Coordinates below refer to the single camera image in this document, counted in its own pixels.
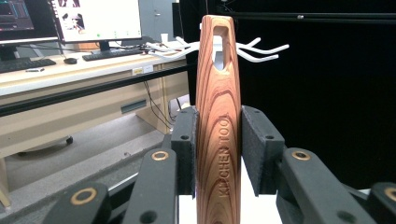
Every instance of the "computer mouse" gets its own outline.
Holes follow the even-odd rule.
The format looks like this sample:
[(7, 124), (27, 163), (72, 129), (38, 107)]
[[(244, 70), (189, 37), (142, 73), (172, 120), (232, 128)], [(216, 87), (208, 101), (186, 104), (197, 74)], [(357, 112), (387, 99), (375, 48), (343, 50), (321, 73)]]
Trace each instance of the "computer mouse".
[(64, 59), (64, 63), (76, 64), (77, 63), (77, 59), (75, 59), (75, 58), (66, 58), (66, 59)]

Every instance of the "computer monitor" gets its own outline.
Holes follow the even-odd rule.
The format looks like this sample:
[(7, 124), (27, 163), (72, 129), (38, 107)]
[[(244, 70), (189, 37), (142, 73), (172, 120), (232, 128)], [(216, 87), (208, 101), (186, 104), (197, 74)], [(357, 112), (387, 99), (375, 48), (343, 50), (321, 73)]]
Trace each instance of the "computer monitor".
[(16, 59), (19, 45), (57, 40), (47, 0), (0, 1), (1, 61)]
[(98, 42), (142, 37), (138, 0), (50, 0), (62, 43)]

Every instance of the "wood grain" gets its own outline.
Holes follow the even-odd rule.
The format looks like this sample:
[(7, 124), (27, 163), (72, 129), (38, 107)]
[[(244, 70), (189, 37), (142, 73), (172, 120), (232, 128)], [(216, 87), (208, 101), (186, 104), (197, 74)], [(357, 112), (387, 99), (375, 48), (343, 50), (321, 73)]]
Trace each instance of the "wood grain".
[[(212, 61), (214, 35), (222, 38), (221, 71)], [(203, 17), (196, 90), (198, 224), (239, 224), (241, 100), (230, 17)]]

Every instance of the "black keyboard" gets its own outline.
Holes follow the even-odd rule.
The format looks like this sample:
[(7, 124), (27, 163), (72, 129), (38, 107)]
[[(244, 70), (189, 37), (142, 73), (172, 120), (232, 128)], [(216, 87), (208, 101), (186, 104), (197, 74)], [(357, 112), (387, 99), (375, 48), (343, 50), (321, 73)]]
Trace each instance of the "black keyboard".
[(41, 59), (36, 61), (30, 60), (11, 60), (0, 62), (0, 73), (14, 72), (20, 70), (26, 70), (28, 68), (45, 67), (55, 65), (51, 59)]
[(90, 55), (84, 55), (82, 56), (82, 59), (88, 62), (88, 61), (95, 61), (95, 60), (102, 60), (109, 58), (117, 58), (122, 56), (136, 55), (141, 53), (143, 53), (143, 50), (141, 49), (108, 50)]

